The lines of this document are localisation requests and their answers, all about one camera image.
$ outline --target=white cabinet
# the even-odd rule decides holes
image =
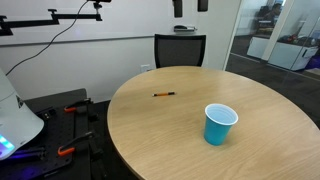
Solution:
[[[304,69],[317,50],[317,47],[301,47],[277,42],[268,63],[293,71]]]
[[[250,42],[247,55],[261,59],[264,53],[264,50],[268,45],[268,42],[269,42],[269,39],[267,38],[253,36]]]

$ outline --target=wall outlet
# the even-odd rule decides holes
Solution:
[[[141,73],[147,72],[147,71],[149,71],[149,70],[151,70],[151,69],[150,69],[150,64],[144,64],[144,65],[141,65],[141,66],[140,66],[140,71],[141,71]]]

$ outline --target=cup rim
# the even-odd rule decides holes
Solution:
[[[207,110],[208,110],[208,108],[210,108],[211,106],[223,106],[224,108],[228,109],[228,110],[236,117],[236,120],[235,120],[234,122],[232,122],[232,123],[222,123],[222,122],[216,121],[215,119],[210,118],[210,116],[208,116]],[[239,119],[238,114],[237,114],[231,107],[229,107],[229,106],[227,106],[227,105],[224,105],[224,104],[219,104],[219,103],[213,103],[213,104],[207,105],[206,108],[205,108],[205,113],[206,113],[206,116],[207,116],[211,121],[213,121],[213,122],[215,122],[215,123],[217,123],[217,124],[225,125],[225,126],[234,125],[235,123],[238,122],[238,119]]]

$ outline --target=wall-mounted arm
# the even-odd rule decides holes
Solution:
[[[96,21],[102,21],[101,15],[99,14],[99,9],[102,6],[98,3],[94,3],[94,8],[97,10],[96,14],[55,14],[56,9],[48,9],[51,12],[51,20],[32,20],[32,21],[10,21],[5,22],[6,16],[0,15],[0,36],[11,36],[13,35],[12,28],[24,28],[24,27],[34,27],[34,26],[50,26],[58,25],[59,19],[95,19]]]

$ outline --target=red clamp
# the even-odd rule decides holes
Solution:
[[[93,132],[89,131],[89,132],[85,133],[84,135],[71,140],[66,145],[59,147],[58,155],[65,156],[70,153],[73,153],[76,150],[76,148],[74,147],[75,144],[82,142],[82,141],[87,141],[93,137],[95,137],[95,134]]]
[[[64,107],[64,112],[66,113],[74,112],[77,110],[77,107],[88,105],[88,104],[93,104],[93,102],[91,101],[91,98],[87,98]]]

